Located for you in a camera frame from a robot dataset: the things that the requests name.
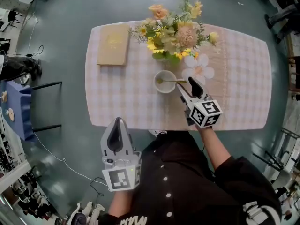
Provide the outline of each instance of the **white bowl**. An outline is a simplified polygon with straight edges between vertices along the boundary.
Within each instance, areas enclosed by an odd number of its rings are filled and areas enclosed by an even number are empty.
[[[174,73],[167,70],[160,71],[156,73],[156,75],[154,76],[153,83],[156,90],[161,93],[170,93],[175,89],[176,82],[162,82],[161,84],[158,84],[157,83],[158,78],[161,78],[163,80],[176,81],[177,78]]]

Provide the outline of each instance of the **peach flower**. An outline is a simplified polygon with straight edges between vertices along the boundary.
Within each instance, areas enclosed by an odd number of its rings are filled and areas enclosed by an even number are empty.
[[[169,11],[161,4],[153,4],[148,9],[153,12],[153,16],[156,19],[163,19],[169,13]]]
[[[198,40],[196,29],[193,29],[193,27],[190,26],[179,27],[176,38],[179,44],[184,48],[194,47]]]

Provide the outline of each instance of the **book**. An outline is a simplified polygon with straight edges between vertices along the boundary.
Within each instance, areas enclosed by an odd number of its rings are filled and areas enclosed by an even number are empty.
[[[101,28],[98,65],[125,65],[129,41],[129,25],[108,25]]]

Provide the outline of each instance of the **white flower decoration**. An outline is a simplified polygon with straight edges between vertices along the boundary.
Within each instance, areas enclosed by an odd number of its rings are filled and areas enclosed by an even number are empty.
[[[188,81],[188,77],[192,77],[205,85],[205,80],[211,79],[215,75],[215,70],[212,67],[207,66],[208,56],[206,54],[201,54],[198,59],[195,59],[192,56],[185,57],[184,63],[190,67],[184,69],[181,73],[182,77],[186,81]]]

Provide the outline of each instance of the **spoon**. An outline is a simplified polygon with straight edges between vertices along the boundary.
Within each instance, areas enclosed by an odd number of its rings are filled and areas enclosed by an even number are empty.
[[[158,79],[156,80],[156,82],[157,82],[158,84],[161,84],[161,83],[163,83],[163,82],[186,83],[187,81],[185,81],[185,80],[163,80],[162,78],[158,78]]]

